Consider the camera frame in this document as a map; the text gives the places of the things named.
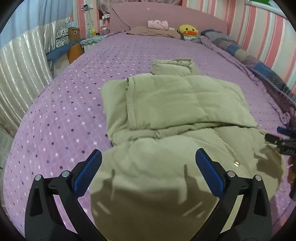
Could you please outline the light blue crumpled cloth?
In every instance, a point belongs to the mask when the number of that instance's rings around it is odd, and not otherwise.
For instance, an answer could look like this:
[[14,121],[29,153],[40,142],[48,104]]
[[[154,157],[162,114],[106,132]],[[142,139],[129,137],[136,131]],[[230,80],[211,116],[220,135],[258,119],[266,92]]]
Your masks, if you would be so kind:
[[92,45],[92,44],[97,44],[100,41],[104,40],[106,37],[107,37],[107,35],[94,36],[94,37],[91,37],[91,38],[87,38],[87,39],[81,40],[80,45],[81,46],[88,46],[88,45]]

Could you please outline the pink padded headboard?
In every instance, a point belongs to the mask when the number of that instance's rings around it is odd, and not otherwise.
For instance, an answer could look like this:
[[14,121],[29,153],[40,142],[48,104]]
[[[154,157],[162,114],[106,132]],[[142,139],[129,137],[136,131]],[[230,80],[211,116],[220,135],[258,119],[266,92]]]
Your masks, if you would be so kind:
[[177,30],[183,24],[199,31],[214,29],[227,33],[227,22],[213,15],[174,4],[129,2],[113,4],[110,8],[110,31],[129,31],[137,26],[146,26],[149,20],[167,21]]

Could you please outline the khaki padded jacket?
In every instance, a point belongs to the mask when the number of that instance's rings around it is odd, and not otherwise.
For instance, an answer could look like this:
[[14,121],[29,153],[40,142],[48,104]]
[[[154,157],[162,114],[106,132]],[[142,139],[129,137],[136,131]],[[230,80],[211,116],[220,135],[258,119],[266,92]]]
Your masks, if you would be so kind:
[[196,165],[200,148],[276,193],[285,162],[238,85],[201,75],[191,60],[155,60],[150,73],[106,82],[101,97],[112,147],[90,199],[107,240],[190,240],[218,201]]

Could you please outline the purple blue patchwork quilt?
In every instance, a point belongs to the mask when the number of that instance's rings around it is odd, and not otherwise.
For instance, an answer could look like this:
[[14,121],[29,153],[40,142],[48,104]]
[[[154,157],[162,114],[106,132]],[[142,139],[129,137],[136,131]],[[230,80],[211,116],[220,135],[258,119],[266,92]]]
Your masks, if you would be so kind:
[[295,94],[271,68],[243,50],[230,36],[213,29],[204,30],[200,36],[181,34],[181,39],[205,45],[235,64],[254,81],[260,80],[280,107],[284,125],[295,128]]

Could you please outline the blue cloth on chair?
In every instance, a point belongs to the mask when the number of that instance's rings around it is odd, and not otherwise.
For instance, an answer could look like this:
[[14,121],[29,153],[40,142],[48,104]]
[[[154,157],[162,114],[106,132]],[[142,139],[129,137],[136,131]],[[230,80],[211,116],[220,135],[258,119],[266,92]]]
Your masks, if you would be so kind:
[[77,43],[80,43],[82,40],[84,39],[75,40],[73,42],[70,42],[68,44],[64,44],[60,47],[55,48],[54,50],[46,54],[47,60],[56,62],[57,60],[59,60],[61,56],[68,53],[72,46],[74,46]]

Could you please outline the purple dotted bed sheet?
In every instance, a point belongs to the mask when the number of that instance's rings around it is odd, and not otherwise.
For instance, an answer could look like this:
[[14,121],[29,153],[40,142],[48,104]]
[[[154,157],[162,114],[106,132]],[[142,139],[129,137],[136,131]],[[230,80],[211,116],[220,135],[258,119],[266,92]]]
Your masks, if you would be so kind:
[[280,110],[271,96],[242,72],[228,53],[168,37],[120,33],[94,45],[40,93],[24,115],[4,169],[4,205],[24,232],[25,209],[37,174],[58,176],[94,149],[110,148],[100,96],[108,80],[148,73],[154,59],[192,59],[203,75],[240,86],[261,128],[275,133]]

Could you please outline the brown cardboard box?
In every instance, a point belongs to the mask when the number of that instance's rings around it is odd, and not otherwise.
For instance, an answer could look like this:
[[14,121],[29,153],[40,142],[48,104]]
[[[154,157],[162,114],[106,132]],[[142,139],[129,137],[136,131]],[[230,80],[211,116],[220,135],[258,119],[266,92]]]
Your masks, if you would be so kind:
[[74,42],[80,39],[80,29],[76,27],[71,27],[68,29],[69,42]]

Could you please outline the pink folded garment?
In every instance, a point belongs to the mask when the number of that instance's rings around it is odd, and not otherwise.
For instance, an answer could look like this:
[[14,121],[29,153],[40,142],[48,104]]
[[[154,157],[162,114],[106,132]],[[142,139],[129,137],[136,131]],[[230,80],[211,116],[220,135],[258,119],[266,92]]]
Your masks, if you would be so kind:
[[167,21],[160,21],[160,20],[150,20],[147,22],[147,27],[149,29],[155,30],[169,30],[169,24]]

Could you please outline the silver striped curtain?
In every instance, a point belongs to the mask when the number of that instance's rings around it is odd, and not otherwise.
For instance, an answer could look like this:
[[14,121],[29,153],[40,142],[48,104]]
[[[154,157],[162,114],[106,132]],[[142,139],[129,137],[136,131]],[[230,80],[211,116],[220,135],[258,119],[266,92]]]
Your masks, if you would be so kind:
[[64,18],[28,30],[1,48],[1,121],[15,132],[35,98],[53,79],[46,54],[55,49]]

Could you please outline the mauve flat pillow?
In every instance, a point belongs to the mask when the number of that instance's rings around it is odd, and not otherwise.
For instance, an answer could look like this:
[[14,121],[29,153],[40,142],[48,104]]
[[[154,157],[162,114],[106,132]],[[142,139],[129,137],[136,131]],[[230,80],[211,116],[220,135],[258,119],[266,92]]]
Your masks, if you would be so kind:
[[180,39],[180,34],[175,30],[157,30],[149,29],[145,26],[137,26],[130,29],[127,34],[130,35],[143,35],[143,36],[156,36],[156,37],[168,37],[174,39]]

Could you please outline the yellow duck plush toy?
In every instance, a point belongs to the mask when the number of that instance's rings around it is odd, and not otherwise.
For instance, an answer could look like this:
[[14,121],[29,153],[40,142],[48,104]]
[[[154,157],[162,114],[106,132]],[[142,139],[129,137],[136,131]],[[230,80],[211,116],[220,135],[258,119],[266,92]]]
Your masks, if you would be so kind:
[[182,40],[193,40],[199,36],[199,30],[192,25],[184,24],[178,28]]

